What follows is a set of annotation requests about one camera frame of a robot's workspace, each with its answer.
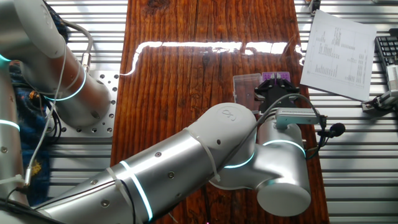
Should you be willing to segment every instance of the wood grain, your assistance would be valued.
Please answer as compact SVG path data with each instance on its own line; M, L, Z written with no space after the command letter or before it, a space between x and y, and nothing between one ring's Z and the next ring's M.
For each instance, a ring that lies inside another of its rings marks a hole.
M224 45L214 47L218 42ZM250 42L287 46L277 53L246 48ZM241 45L234 49L236 43ZM119 82L112 164L181 131L208 108L233 102L234 75L288 71L298 85L297 45L293 0L129 0L121 64L121 73L128 75ZM302 94L308 96L304 87ZM313 126L302 131L314 146ZM318 157L308 162L308 171L312 204L296 217L266 213L253 191L210 184L172 215L179 223L329 223ZM165 216L157 223L173 221Z

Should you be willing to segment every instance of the robot logo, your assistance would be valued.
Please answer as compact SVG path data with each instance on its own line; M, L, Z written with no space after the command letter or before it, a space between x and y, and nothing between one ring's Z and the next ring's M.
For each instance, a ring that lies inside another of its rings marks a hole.
M234 105L225 105L218 109L217 118L226 124L238 123L242 118L242 112Z
M231 121L235 121L236 117L229 110L223 110L222 114L224 114L227 118L230 118Z

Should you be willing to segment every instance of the metal mounting plate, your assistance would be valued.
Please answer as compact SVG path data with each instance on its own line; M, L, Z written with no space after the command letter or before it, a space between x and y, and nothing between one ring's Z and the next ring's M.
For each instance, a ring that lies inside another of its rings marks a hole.
M109 138L113 136L114 117L116 112L116 101L118 97L119 87L119 75L112 71L92 71L90 75L101 82L103 82L111 94L111 106L109 107L106 115L98 121L98 123L83 127L73 128L63 121L62 123L62 135L63 139L66 138ZM51 119L49 127L53 127L54 122Z

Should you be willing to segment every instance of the white cable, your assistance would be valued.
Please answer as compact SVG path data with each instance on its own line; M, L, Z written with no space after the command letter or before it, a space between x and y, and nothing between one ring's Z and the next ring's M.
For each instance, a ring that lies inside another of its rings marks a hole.
M172 214L169 212L169 215L170 215L170 217L172 218L172 220L175 222L175 223L178 223L178 221L172 216Z
M216 162L214 160L214 157L209 149L209 147L207 147L207 145L201 140L201 137L197 134L195 134L192 130L188 129L188 128L184 128L185 130L187 130L189 132L189 134L194 137L203 147L203 149L206 151L207 156L210 159L211 162L211 168L213 169L213 173L214 173L214 177L215 179L220 182L221 181L221 177L220 175L217 173L217 166L216 166Z
M14 177L10 177L10 178L7 178L7 179L0 180L0 185L13 183L13 182L23 183L24 179L22 178L22 175L17 174Z
M52 105L52 108L51 108L49 114L52 114L53 111L54 111L55 104L57 102L58 91L60 90L60 87L61 87L63 71L65 70L65 64L66 64L66 61L67 61L67 43L65 42L64 38L62 38L62 40L63 40L63 43L65 44L65 47L64 47L64 51L65 52L64 52L64 55L63 55L63 64L62 64L62 69L61 69L60 80L58 82L58 87L57 87L57 90L55 91L55 95L54 95L54 104ZM43 140L44 140L45 134L47 132L47 128L49 127L49 124L50 124L50 115L47 117L47 122L45 123L45 126L44 126L44 129L43 129L43 133L42 133L42 136L40 138L40 141L37 144L35 151L33 152L32 158L30 158L29 165L27 166L26 174L25 174L25 186L29 186L30 185L30 178L32 177L32 165L33 165L35 157L36 157L36 155L37 155L37 153L38 153L38 151L40 149L40 146L43 143Z

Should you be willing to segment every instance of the bolt hole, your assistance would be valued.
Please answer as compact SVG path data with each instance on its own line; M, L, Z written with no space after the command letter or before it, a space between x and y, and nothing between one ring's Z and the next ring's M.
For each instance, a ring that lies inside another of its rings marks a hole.
M97 111L92 111L91 112L92 117L94 117L95 119L100 119L100 115L97 113Z

